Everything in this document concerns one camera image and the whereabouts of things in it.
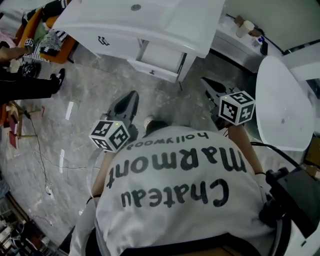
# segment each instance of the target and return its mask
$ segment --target open drawer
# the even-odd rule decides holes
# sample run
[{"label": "open drawer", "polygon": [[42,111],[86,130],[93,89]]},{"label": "open drawer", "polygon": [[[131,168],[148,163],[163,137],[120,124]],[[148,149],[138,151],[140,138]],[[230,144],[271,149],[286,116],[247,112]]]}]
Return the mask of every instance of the open drawer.
[{"label": "open drawer", "polygon": [[127,61],[137,71],[175,83],[185,55],[181,51],[144,41],[138,57]]}]

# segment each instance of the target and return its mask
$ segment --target cabinet leg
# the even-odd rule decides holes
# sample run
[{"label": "cabinet leg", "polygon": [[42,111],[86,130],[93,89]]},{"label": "cabinet leg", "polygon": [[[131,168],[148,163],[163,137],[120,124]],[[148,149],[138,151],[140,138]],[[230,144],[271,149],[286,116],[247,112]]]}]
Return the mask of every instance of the cabinet leg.
[{"label": "cabinet leg", "polygon": [[186,55],[185,60],[184,60],[184,64],[181,68],[180,75],[178,77],[179,82],[182,82],[185,79],[185,77],[186,77],[187,73],[189,72],[192,64],[194,63],[196,57],[197,57],[196,55],[190,54],[190,53],[188,53]]},{"label": "cabinet leg", "polygon": [[70,57],[68,56],[68,58],[66,58],[68,61],[70,61],[72,64],[74,64],[75,62],[72,60],[72,59],[70,59]]}]

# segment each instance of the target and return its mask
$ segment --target cardboard box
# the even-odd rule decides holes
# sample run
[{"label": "cardboard box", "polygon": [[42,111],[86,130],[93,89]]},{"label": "cardboard box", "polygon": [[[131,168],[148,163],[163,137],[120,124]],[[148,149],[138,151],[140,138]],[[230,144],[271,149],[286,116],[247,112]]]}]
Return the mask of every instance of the cardboard box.
[{"label": "cardboard box", "polygon": [[317,166],[320,168],[320,138],[312,138],[304,162],[309,166]]},{"label": "cardboard box", "polygon": [[320,178],[320,170],[316,166],[311,166],[307,164],[303,164],[305,171],[312,177]]},{"label": "cardboard box", "polygon": [[[245,19],[242,18],[240,15],[238,15],[234,20],[233,22],[238,26],[238,27],[241,27],[242,24],[245,22]],[[249,35],[252,36],[252,37],[260,37],[262,36],[262,33],[257,30],[257,29],[254,29],[252,30],[251,32],[249,32]]]}]

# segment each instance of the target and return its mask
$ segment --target sleeve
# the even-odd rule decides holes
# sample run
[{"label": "sleeve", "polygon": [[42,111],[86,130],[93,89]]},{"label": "sleeve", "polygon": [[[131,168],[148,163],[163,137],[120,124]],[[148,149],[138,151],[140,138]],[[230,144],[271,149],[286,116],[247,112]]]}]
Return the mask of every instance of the sleeve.
[{"label": "sleeve", "polygon": [[262,200],[264,203],[268,201],[268,196],[270,195],[271,186],[266,181],[266,174],[265,173],[257,173],[254,175],[255,182],[258,184]]},{"label": "sleeve", "polygon": [[96,207],[99,197],[88,200],[85,209],[77,220],[72,233],[69,256],[85,255],[87,241],[95,228]]}]

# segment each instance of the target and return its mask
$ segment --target drawer handle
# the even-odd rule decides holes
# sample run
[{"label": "drawer handle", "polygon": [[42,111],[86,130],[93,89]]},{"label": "drawer handle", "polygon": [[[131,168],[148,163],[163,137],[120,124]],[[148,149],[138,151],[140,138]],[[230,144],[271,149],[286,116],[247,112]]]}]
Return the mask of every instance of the drawer handle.
[{"label": "drawer handle", "polygon": [[103,46],[109,46],[109,45],[110,45],[110,43],[108,43],[103,36],[99,36],[99,35],[98,35],[98,41],[99,41],[99,43],[102,44]]}]

